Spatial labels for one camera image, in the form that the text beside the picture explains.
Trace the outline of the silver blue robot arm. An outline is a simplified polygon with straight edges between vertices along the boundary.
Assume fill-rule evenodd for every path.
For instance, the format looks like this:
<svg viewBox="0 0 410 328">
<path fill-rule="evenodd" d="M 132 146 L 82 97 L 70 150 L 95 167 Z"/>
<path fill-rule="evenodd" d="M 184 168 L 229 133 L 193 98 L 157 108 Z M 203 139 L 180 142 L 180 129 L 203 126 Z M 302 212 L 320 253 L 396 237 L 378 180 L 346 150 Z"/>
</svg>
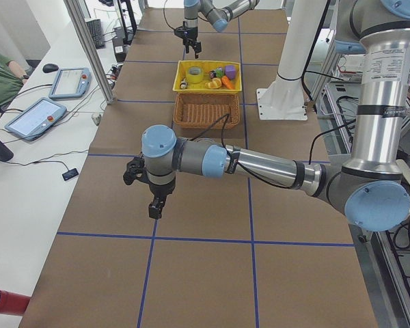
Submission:
<svg viewBox="0 0 410 328">
<path fill-rule="evenodd" d="M 188 54 L 192 49 L 197 59 L 199 53 L 202 52 L 201 42 L 197 40 L 199 13 L 203 14 L 204 19 L 212 25 L 215 31 L 222 32 L 230 21 L 253 10 L 259 1 L 235 1 L 224 8 L 216 8 L 209 0 L 185 0 L 183 4 L 184 20 L 181 26 L 175 28 L 174 35 L 182 40 L 185 53 Z"/>
<path fill-rule="evenodd" d="M 396 153 L 410 71 L 410 1 L 341 1 L 336 40 L 359 43 L 366 53 L 351 155 L 341 166 L 190 141 L 154 125 L 143 132 L 139 157 L 142 180 L 154 196 L 150 217 L 161 218 L 176 173 L 186 172 L 212 178 L 251 174 L 274 187 L 300 189 L 372 232 L 404 221 L 410 195 L 400 183 Z"/>
</svg>

